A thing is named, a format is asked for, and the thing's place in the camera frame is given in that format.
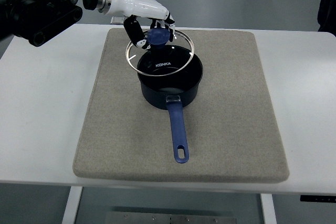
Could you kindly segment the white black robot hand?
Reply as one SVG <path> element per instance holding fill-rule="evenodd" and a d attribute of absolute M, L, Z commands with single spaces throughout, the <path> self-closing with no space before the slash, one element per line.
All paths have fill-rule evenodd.
<path fill-rule="evenodd" d="M 169 10 L 156 0 L 98 0 L 100 13 L 123 17 L 123 26 L 134 46 L 149 50 L 155 44 L 172 42 L 175 36 L 175 20 Z M 147 40 L 137 21 L 138 17 L 152 21 L 150 28 L 163 28 L 164 35 L 152 36 Z"/>

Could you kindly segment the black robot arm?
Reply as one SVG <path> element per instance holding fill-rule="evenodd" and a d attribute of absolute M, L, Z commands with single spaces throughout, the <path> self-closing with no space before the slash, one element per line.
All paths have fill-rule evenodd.
<path fill-rule="evenodd" d="M 98 0 L 82 0 L 87 10 Z M 80 21 L 78 0 L 1 0 L 1 40 L 15 35 L 39 47 Z"/>

